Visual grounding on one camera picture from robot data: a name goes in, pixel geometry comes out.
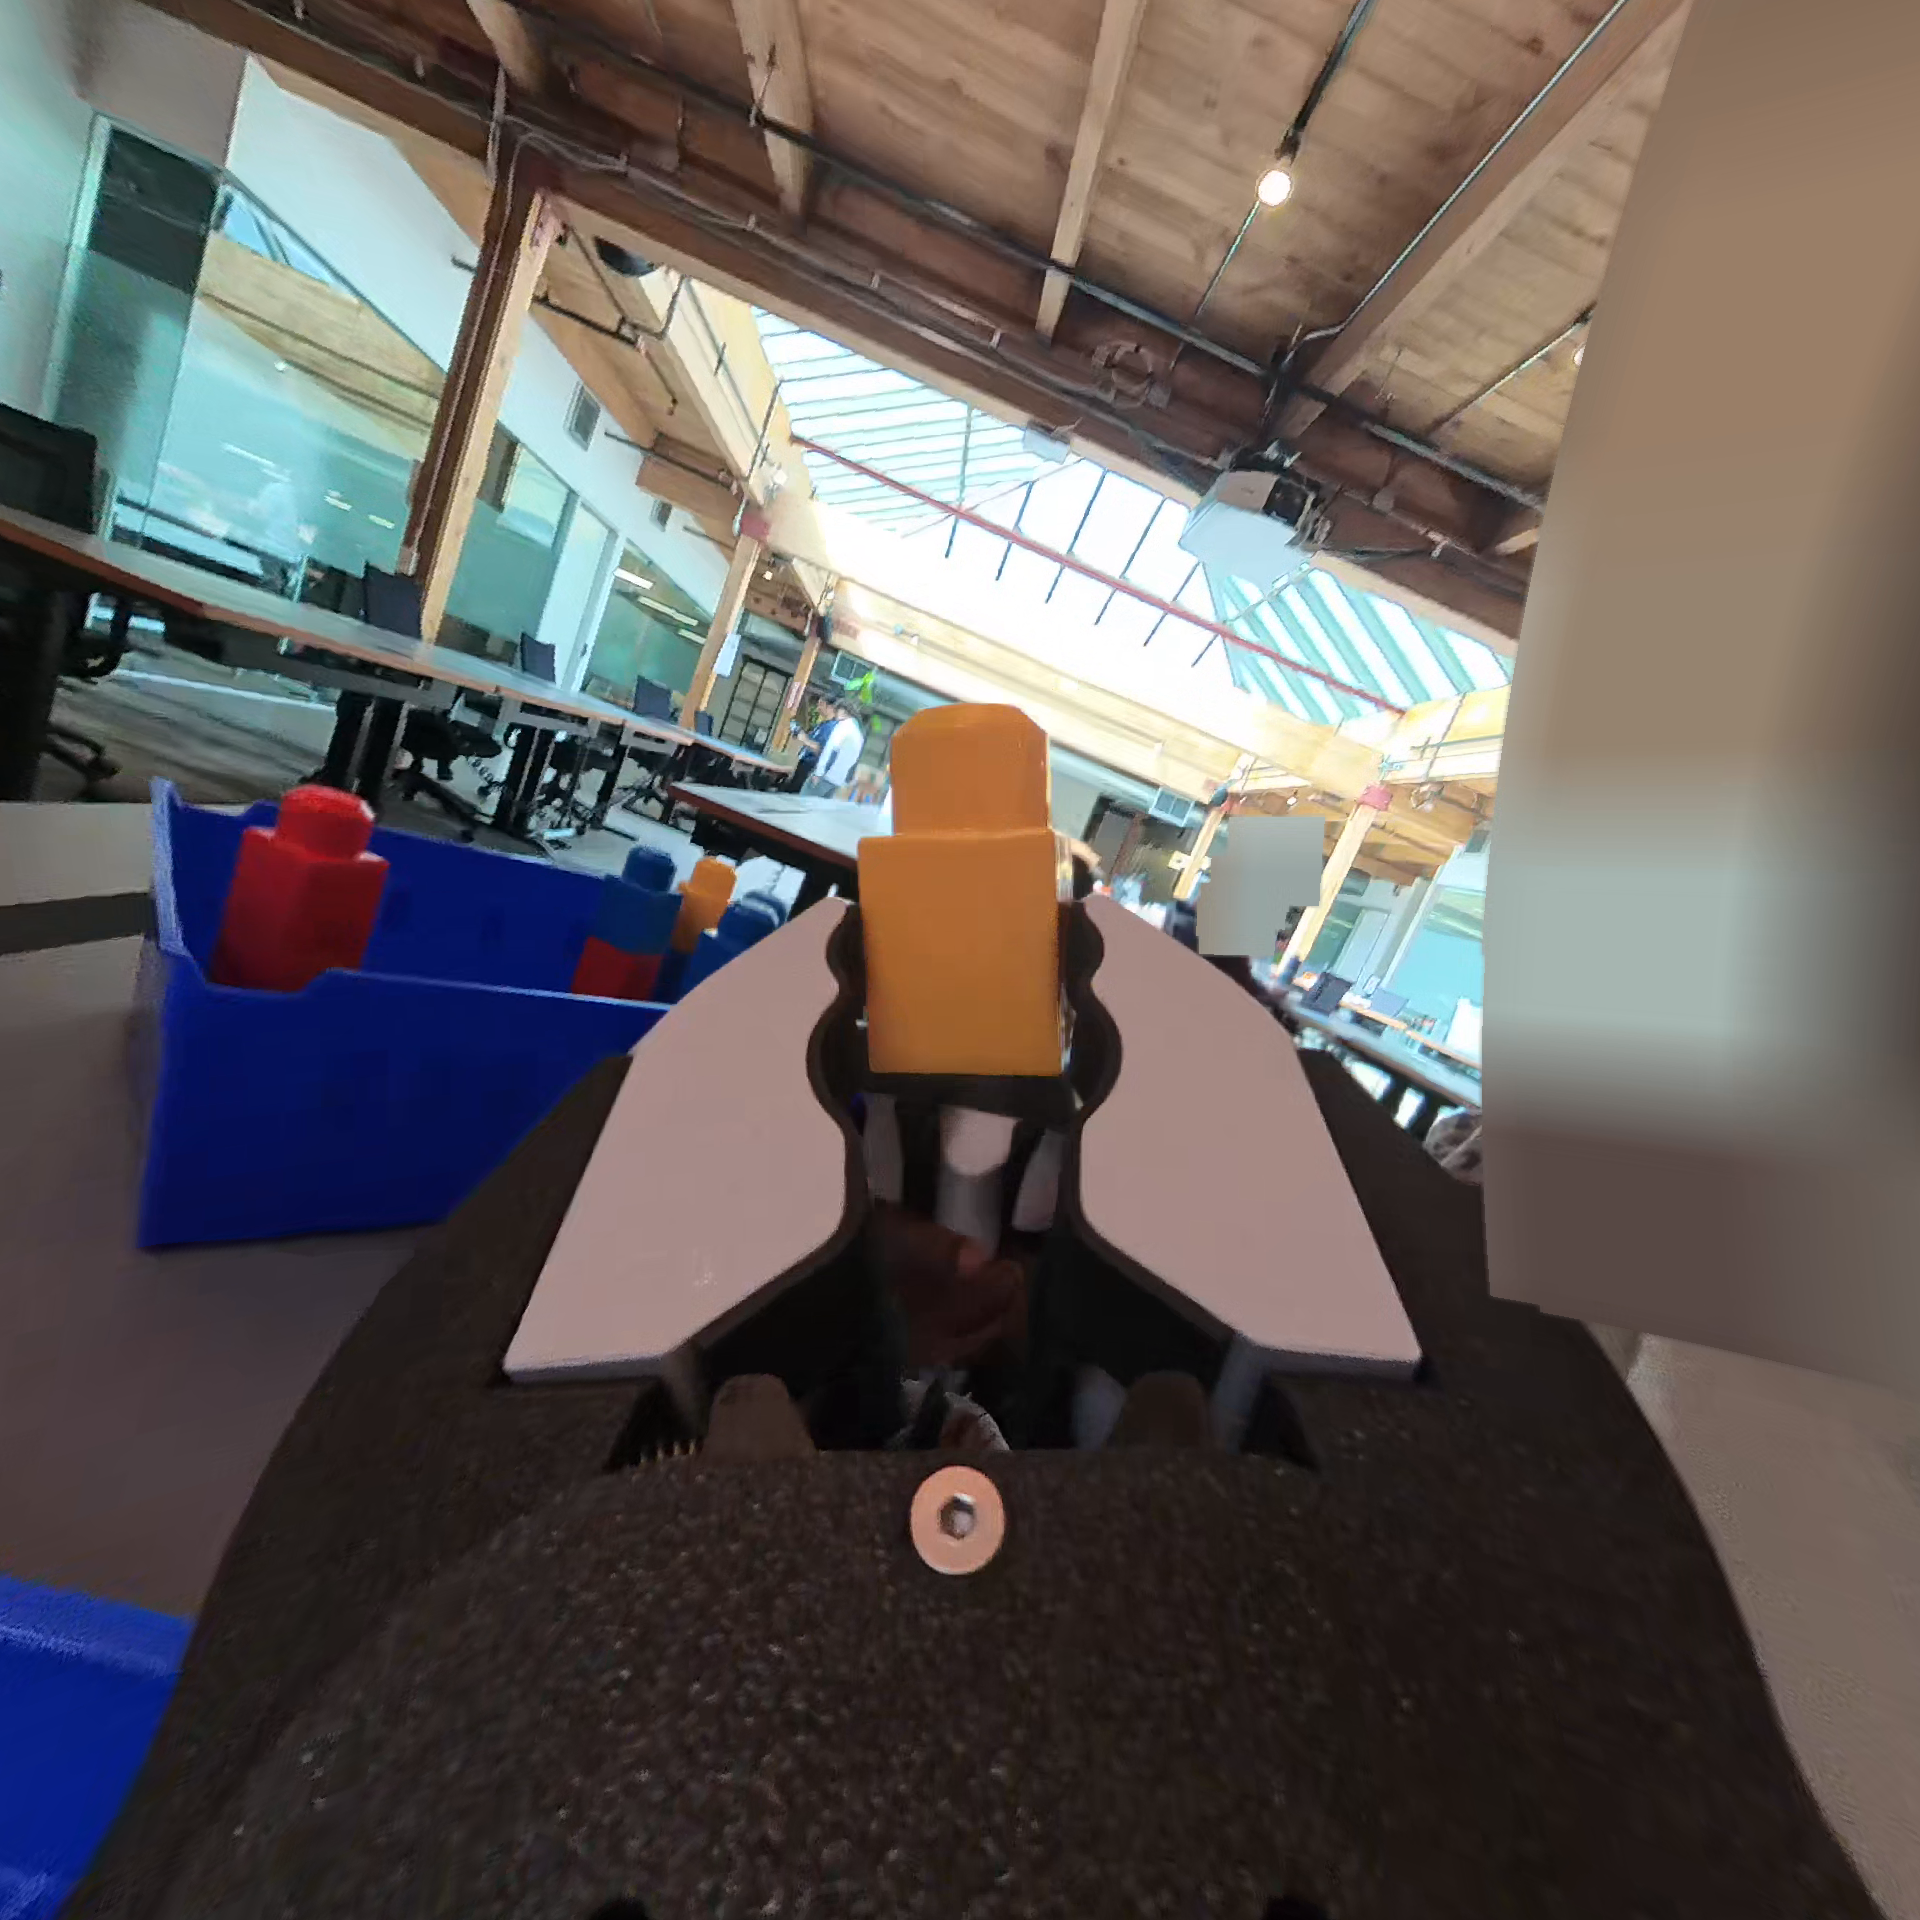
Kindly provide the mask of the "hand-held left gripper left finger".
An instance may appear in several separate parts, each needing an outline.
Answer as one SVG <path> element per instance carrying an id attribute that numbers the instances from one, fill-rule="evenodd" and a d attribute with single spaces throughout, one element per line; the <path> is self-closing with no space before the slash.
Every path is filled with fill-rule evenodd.
<path id="1" fill-rule="evenodd" d="M 653 1384 L 705 1435 L 725 1381 L 767 1376 L 828 1444 L 878 1448 L 902 1423 L 853 1118 L 859 993 L 859 910 L 825 900 L 633 1044 L 505 1384 Z"/>

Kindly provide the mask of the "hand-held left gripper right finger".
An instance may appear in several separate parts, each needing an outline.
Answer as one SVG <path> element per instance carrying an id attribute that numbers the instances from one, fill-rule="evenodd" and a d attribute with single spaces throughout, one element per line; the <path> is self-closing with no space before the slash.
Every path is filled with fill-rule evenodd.
<path id="1" fill-rule="evenodd" d="M 1067 955 L 1078 1111 L 1030 1356 L 1074 1444 L 1154 1378 L 1230 1451 L 1289 1381 L 1414 1384 L 1418 1331 L 1273 1011 L 1104 894 Z"/>

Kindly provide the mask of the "blue plastic bin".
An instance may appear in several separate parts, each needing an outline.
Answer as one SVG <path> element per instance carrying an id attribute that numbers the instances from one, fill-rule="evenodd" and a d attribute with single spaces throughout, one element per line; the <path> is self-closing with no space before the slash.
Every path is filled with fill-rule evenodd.
<path id="1" fill-rule="evenodd" d="M 148 1759 L 192 1620 L 3 1579 L 3 1918 L 51 1918 Z"/>
<path id="2" fill-rule="evenodd" d="M 246 814 L 151 787 L 154 920 L 136 963 L 143 1250 L 445 1221 L 594 1066 L 661 1011 L 573 996 L 604 877 L 371 829 L 385 861 L 354 971 L 296 993 L 209 978 Z"/>

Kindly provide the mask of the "person's right hand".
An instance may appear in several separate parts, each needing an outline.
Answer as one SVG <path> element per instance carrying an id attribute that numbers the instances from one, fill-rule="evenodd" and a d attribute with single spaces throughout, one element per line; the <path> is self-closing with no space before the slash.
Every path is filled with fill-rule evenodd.
<path id="1" fill-rule="evenodd" d="M 878 1205 L 867 1264 L 887 1299 L 906 1368 L 962 1368 L 1008 1356 L 1029 1336 L 1029 1277 L 934 1217 Z"/>

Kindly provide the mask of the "long white table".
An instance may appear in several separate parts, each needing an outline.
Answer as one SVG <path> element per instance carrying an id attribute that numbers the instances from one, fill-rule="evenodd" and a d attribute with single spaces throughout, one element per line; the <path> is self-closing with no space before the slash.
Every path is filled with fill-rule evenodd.
<path id="1" fill-rule="evenodd" d="M 695 782 L 673 782 L 666 796 L 676 814 L 695 816 L 697 846 L 741 846 L 747 859 L 774 859 L 796 872 L 855 872 L 859 846 L 892 836 L 892 808 L 875 804 Z"/>

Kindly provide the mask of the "red ceiling pipe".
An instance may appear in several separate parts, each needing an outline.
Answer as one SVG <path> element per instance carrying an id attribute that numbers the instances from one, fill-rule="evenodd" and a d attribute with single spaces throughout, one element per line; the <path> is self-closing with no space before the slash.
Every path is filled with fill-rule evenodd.
<path id="1" fill-rule="evenodd" d="M 1414 708 L 1428 682 L 1406 670 L 1454 661 L 1406 654 L 1402 638 L 1422 633 L 1403 614 L 1309 564 L 1243 586 L 1193 559 L 1181 502 L 1079 459 L 1036 461 L 980 412 L 924 446 L 800 451 L 828 506 L 1141 650 L 1188 638 L 1196 670 L 1221 662 L 1305 722 Z"/>

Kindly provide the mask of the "white ceiling projector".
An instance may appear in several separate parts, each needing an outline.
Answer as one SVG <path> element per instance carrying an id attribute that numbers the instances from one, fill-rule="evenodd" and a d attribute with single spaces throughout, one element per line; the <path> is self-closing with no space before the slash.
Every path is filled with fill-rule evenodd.
<path id="1" fill-rule="evenodd" d="M 1273 589 L 1331 536 L 1326 494 L 1279 451 L 1240 455 L 1193 502 L 1176 549 L 1208 575 Z"/>

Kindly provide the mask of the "wooden desk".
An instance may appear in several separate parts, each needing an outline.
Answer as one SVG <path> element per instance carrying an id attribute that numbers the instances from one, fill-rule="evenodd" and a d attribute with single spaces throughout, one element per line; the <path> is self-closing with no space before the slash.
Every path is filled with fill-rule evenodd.
<path id="1" fill-rule="evenodd" d="M 3 545 L 31 564 L 41 589 L 113 596 L 161 608 L 190 626 L 226 633 L 234 661 L 284 681 L 311 681 L 366 698 L 362 729 L 346 747 L 326 753 L 326 777 L 353 783 L 371 808 L 385 804 L 402 715 L 439 708 L 446 692 L 475 692 L 498 705 L 498 722 L 522 731 L 606 735 L 620 753 L 637 745 L 676 755 L 715 747 L 680 725 L 568 692 L 505 662 L 464 657 L 385 626 L 289 603 L 219 575 L 165 563 L 51 521 L 3 509 Z"/>

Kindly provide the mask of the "wooden support post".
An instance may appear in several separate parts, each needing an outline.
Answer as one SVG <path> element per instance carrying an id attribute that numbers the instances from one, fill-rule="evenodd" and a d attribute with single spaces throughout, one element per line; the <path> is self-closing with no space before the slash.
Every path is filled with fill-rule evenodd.
<path id="1" fill-rule="evenodd" d="M 498 405 L 556 237 L 544 169 L 501 169 L 486 203 L 472 286 L 398 543 L 398 573 L 416 589 L 428 644 L 436 639 L 449 600 Z"/>

